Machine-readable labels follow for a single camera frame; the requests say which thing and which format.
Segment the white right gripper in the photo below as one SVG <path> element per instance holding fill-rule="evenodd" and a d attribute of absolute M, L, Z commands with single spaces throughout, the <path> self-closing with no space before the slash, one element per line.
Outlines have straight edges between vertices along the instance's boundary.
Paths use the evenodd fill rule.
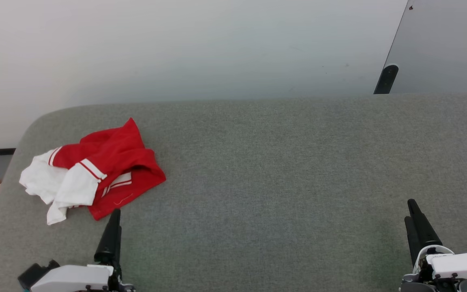
<path fill-rule="evenodd" d="M 413 198 L 408 210 L 405 227 L 413 271 L 403 276 L 400 292 L 467 292 L 467 253 L 442 246 Z"/>

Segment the red and white garment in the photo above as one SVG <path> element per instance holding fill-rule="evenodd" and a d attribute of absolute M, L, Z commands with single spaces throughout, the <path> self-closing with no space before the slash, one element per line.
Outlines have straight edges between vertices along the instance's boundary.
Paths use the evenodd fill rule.
<path fill-rule="evenodd" d="M 87 207 L 101 220 L 165 181 L 131 118 L 122 127 L 35 156 L 19 179 L 27 194 L 49 206 L 48 225 L 66 220 L 67 210 L 76 207 Z"/>

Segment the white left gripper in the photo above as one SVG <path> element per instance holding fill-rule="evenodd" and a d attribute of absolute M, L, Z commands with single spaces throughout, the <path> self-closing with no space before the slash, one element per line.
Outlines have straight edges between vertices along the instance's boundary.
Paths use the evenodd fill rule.
<path fill-rule="evenodd" d="M 124 284 L 115 271 L 120 267 L 120 217 L 121 210 L 114 209 L 94 254 L 94 262 L 101 265 L 54 268 L 33 284 L 30 292 L 136 292 L 135 286 Z"/>

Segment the black rounded furniture leg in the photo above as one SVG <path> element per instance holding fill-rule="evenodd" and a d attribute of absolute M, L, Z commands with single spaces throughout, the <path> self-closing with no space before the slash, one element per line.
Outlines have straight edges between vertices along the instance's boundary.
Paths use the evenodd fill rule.
<path fill-rule="evenodd" d="M 399 68 L 396 64 L 384 67 L 375 87 L 374 94 L 389 94 L 398 71 Z"/>

